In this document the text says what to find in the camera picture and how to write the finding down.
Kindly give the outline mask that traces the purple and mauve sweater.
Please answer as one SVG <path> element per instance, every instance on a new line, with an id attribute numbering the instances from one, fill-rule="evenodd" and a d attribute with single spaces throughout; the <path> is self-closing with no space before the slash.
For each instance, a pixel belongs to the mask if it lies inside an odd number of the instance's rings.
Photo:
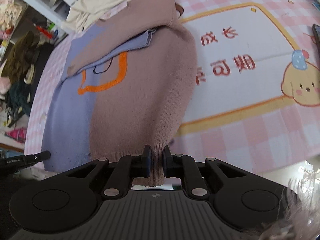
<path id="1" fill-rule="evenodd" d="M 50 172 L 118 161 L 151 146 L 151 174 L 163 183 L 161 153 L 176 134 L 195 88 L 196 44 L 175 0 L 131 0 L 71 42 L 42 138 Z"/>

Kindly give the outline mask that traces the dark green garment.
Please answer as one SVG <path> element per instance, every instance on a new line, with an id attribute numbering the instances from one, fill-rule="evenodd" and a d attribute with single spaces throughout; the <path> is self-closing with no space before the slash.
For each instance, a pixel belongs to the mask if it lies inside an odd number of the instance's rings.
<path id="1" fill-rule="evenodd" d="M 7 113 L 7 127 L 11 128 L 24 115 L 30 116 L 31 99 L 30 99 L 31 85 L 24 81 L 14 83 L 5 96 L 5 111 Z"/>

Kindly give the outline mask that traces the pink checkered cartoon desk mat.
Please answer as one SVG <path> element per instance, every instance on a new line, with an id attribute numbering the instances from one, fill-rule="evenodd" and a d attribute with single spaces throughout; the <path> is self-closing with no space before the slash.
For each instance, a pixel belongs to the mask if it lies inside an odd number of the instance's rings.
<path id="1" fill-rule="evenodd" d="M 108 20 L 129 1 L 99 20 Z M 171 151 L 197 161 L 214 157 L 255 173 L 318 155 L 319 60 L 311 26 L 319 23 L 319 11 L 312 3 L 175 2 L 183 8 L 181 24 L 195 40 L 197 72 L 182 122 L 167 144 Z M 68 36 L 47 61 L 28 122 L 27 155 L 44 151 L 53 92 L 71 42 L 86 31 Z"/>

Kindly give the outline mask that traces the olive brown garment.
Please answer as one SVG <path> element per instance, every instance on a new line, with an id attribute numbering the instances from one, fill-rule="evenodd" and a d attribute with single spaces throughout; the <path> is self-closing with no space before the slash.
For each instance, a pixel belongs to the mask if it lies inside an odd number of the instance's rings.
<path id="1" fill-rule="evenodd" d="M 1 77 L 8 77 L 11 83 L 24 79 L 31 64 L 36 61 L 39 40 L 39 35 L 32 31 L 20 38 L 7 57 Z"/>

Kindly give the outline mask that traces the red tassel ornament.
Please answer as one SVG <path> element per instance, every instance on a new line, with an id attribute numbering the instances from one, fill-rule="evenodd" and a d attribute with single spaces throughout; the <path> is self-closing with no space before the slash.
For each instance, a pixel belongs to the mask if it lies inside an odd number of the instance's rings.
<path id="1" fill-rule="evenodd" d="M 40 27 L 40 26 L 38 26 L 38 25 L 34 25 L 34 27 L 40 32 L 40 33 L 42 33 L 44 36 L 46 36 L 47 38 L 49 38 L 49 39 L 52 39 L 52 38 L 55 38 L 56 37 L 56 35 L 54 34 L 54 32 L 52 32 L 52 31 L 49 31 L 49 30 L 47 30 L 47 29 L 44 29 L 44 28 L 42 28 L 42 27 Z"/>

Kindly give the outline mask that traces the cream printed garment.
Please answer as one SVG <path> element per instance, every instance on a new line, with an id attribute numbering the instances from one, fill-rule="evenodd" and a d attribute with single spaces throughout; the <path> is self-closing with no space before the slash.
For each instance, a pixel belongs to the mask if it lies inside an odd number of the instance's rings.
<path id="1" fill-rule="evenodd" d="M 71 6 L 62 26 L 80 33 L 124 1 L 126 0 L 77 0 Z"/>

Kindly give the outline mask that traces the smartphone at mat edge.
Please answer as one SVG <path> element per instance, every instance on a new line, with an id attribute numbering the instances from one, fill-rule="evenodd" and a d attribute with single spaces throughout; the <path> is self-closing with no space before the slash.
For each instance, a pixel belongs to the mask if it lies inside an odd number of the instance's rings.
<path id="1" fill-rule="evenodd" d="M 320 53 L 320 26 L 313 24 L 312 25 L 312 32 L 316 41 L 316 46 L 317 46 L 317 50 L 318 53 Z"/>

